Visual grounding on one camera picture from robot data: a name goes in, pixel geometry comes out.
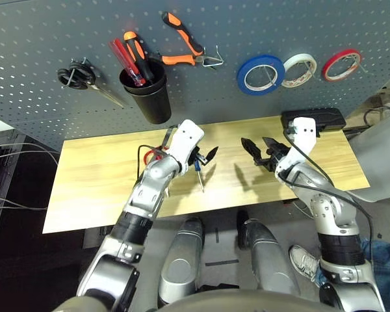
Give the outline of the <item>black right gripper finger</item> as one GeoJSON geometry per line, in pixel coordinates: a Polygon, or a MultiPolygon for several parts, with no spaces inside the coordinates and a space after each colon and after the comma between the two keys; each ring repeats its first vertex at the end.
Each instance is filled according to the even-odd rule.
{"type": "Polygon", "coordinates": [[[263,158],[261,150],[249,138],[241,138],[241,144],[245,151],[247,151],[253,158],[255,165],[262,165],[263,158]]]}
{"type": "Polygon", "coordinates": [[[288,147],[270,137],[263,137],[267,146],[266,153],[288,153],[288,147]]]}

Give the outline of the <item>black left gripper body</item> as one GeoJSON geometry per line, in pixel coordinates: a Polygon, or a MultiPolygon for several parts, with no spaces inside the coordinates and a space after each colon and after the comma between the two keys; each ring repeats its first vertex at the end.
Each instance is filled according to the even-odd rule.
{"type": "Polygon", "coordinates": [[[187,171],[192,166],[195,160],[198,159],[200,148],[195,146],[190,153],[188,153],[183,159],[183,171],[187,171]]]}

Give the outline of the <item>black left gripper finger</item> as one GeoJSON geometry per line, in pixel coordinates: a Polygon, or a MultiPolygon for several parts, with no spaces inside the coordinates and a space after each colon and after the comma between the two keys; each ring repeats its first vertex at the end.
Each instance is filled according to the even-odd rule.
{"type": "Polygon", "coordinates": [[[218,146],[213,148],[206,156],[203,156],[201,158],[201,163],[202,164],[208,164],[209,162],[211,162],[214,159],[217,151],[218,151],[218,146]]]}

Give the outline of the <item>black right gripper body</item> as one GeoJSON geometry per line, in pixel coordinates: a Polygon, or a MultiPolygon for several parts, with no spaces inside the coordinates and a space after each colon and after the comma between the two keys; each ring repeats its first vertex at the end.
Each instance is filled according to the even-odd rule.
{"type": "Polygon", "coordinates": [[[256,166],[263,166],[269,172],[275,172],[278,163],[288,154],[289,151],[290,148],[268,148],[266,150],[266,154],[269,158],[263,159],[262,157],[259,157],[258,160],[254,161],[254,163],[256,166]]]}

